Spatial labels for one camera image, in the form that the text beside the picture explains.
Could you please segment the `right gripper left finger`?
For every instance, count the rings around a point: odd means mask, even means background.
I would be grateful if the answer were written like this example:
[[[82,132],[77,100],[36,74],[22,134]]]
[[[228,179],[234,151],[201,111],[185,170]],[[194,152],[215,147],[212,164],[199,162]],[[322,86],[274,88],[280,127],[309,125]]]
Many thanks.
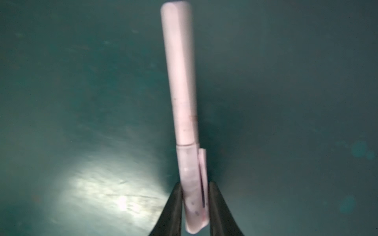
[[[149,236],[181,236],[183,190],[176,183]]]

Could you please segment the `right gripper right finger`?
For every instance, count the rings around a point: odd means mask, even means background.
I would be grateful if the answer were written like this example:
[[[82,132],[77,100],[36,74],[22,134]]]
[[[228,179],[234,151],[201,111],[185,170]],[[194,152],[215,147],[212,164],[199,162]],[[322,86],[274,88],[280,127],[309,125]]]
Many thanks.
[[[243,236],[219,187],[209,182],[209,217],[211,236]]]

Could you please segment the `pale pink white pen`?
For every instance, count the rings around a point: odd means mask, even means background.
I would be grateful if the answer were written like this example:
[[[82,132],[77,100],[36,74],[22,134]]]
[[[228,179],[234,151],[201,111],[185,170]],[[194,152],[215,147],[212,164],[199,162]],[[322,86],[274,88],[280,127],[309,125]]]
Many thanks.
[[[197,234],[209,224],[206,150],[198,135],[192,9],[187,1],[160,9],[172,103],[185,227]]]

